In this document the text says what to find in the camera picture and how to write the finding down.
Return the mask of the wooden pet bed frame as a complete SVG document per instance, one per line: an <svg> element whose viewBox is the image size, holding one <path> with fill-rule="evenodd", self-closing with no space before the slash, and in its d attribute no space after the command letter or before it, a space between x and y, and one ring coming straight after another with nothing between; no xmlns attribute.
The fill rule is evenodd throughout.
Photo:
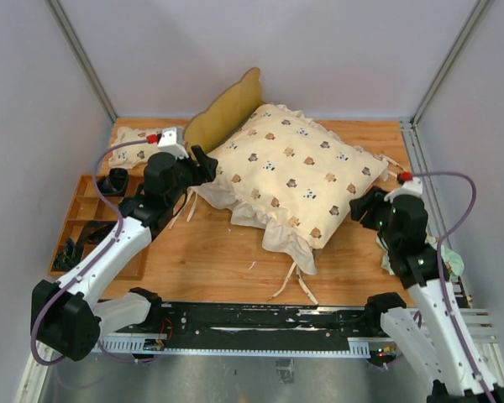
<svg viewBox="0 0 504 403"><path fill-rule="evenodd" d="M321 176L307 139L325 132L302 113L263 102L260 69L253 67L186 126L189 144L218 160L212 184L197 187L231 222L260 228L262 246L288 254L312 273L323 230L312 218Z"/></svg>

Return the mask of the cream animal print mattress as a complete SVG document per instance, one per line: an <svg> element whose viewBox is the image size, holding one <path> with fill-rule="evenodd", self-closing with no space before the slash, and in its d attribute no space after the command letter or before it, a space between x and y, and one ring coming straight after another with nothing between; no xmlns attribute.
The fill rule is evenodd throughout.
<svg viewBox="0 0 504 403"><path fill-rule="evenodd" d="M348 216L350 201L387 180L395 162L274 104L258 107L209 155L218 161L216 178L192 187L188 204L202 198L231 211L233 225L263 230L262 248L291 257L287 274L313 304L318 299L304 277L318 272L315 252Z"/></svg>

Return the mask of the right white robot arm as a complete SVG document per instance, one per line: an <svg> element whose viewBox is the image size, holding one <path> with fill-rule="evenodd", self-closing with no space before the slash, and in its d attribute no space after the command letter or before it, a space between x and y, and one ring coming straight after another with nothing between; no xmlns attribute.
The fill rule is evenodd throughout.
<svg viewBox="0 0 504 403"><path fill-rule="evenodd" d="M374 186L350 202L350 216L377 232L391 268L416 303L423 328L395 292L369 297L365 329L388 335L426 383L429 402L504 402L504 386L470 335L438 249L426 241L428 213L420 196Z"/></svg>

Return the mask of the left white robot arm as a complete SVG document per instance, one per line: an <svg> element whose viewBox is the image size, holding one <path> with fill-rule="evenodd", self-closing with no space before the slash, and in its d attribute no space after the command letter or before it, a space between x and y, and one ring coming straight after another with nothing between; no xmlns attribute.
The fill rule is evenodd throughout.
<svg viewBox="0 0 504 403"><path fill-rule="evenodd" d="M181 159L168 152L149 158L142 184L116 207L118 220L107 237L57 281L42 280L33 289L30 349L38 364L50 365L39 356L38 343L79 361L111 332L129 325L153 332L161 326L162 300L154 292L136 287L118 299L100 298L173 219L188 189L214 181L217 168L218 161L198 145Z"/></svg>

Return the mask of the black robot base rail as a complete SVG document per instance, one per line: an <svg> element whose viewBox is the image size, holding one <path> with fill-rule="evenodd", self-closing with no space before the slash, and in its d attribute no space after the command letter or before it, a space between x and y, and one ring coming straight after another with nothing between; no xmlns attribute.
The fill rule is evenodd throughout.
<svg viewBox="0 0 504 403"><path fill-rule="evenodd" d="M168 347L319 348L351 338L387 338L378 313L363 306L166 302L149 332Z"/></svg>

